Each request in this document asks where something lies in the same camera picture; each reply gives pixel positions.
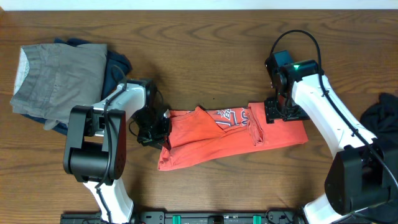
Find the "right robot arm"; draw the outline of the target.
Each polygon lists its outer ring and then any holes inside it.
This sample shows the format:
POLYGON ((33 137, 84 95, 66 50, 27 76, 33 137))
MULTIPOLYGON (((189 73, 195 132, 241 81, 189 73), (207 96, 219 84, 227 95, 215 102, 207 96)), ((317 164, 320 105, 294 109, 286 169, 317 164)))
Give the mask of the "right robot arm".
POLYGON ((265 61, 275 97, 265 101, 266 121, 310 119, 333 162, 325 193, 306 204, 296 222, 365 219, 363 211, 397 201, 397 148, 366 129, 337 97, 319 60, 294 62, 286 50, 265 61))

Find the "red orange t-shirt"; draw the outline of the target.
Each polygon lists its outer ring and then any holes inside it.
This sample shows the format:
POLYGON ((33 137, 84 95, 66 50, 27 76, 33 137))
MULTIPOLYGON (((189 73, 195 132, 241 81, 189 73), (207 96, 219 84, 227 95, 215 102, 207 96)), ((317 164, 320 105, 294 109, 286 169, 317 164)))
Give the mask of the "red orange t-shirt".
POLYGON ((263 103, 222 110, 172 110, 170 120, 170 147, 161 150, 157 165, 160 171, 308 141, 301 121, 267 123, 263 103))

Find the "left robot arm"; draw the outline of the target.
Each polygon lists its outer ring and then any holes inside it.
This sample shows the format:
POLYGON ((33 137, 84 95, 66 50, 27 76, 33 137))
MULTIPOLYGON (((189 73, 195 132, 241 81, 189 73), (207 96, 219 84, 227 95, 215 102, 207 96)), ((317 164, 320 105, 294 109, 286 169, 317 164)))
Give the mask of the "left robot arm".
POLYGON ((122 180, 127 133, 135 123, 139 144, 170 149, 170 113, 159 94, 151 79, 125 80, 102 101, 72 108, 63 168, 89 189, 100 211, 64 214, 61 223, 139 223, 122 180))

